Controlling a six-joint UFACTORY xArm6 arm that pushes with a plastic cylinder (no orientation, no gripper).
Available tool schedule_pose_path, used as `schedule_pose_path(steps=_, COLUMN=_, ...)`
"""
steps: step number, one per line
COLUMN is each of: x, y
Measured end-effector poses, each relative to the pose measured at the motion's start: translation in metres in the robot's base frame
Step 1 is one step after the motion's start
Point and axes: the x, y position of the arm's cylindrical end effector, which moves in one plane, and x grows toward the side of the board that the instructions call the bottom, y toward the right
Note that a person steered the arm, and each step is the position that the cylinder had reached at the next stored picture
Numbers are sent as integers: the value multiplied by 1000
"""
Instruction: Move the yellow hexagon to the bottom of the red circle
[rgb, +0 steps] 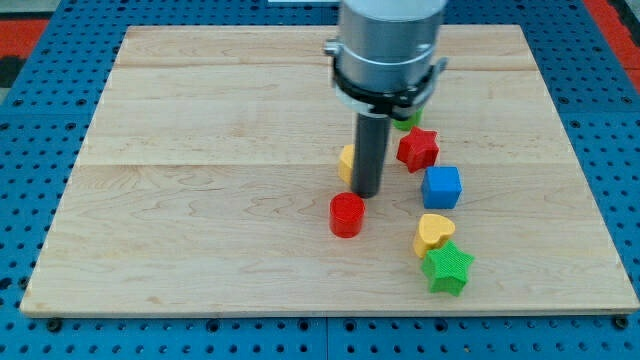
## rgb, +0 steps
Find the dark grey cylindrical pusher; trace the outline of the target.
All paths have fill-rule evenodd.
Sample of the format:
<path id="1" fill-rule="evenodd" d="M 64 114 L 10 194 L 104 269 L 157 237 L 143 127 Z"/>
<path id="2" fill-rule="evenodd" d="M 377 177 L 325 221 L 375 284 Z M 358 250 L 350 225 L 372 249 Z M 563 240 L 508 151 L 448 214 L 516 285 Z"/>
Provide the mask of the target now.
<path id="1" fill-rule="evenodd" d="M 367 199 L 378 194 L 391 120 L 357 115 L 351 191 Z"/>

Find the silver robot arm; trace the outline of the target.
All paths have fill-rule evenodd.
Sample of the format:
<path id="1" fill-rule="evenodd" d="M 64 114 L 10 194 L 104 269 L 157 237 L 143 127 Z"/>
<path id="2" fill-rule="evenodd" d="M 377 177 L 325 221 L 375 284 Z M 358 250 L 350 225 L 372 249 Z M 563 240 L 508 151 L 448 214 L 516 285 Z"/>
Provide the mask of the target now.
<path id="1" fill-rule="evenodd" d="M 446 0 L 343 0 L 332 58 L 336 96 L 356 114 L 351 191 L 378 194 L 391 123 L 432 96 L 447 60 L 433 59 Z"/>

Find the green block behind arm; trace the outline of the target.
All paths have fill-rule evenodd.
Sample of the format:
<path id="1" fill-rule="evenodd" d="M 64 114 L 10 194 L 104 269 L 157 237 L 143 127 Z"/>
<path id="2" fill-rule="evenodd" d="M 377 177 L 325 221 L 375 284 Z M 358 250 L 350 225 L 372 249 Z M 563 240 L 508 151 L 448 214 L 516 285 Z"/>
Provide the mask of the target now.
<path id="1" fill-rule="evenodd" d="M 422 120 L 423 108 L 417 110 L 413 115 L 405 120 L 392 120 L 392 125 L 400 131 L 410 131 L 413 127 L 419 126 Z"/>

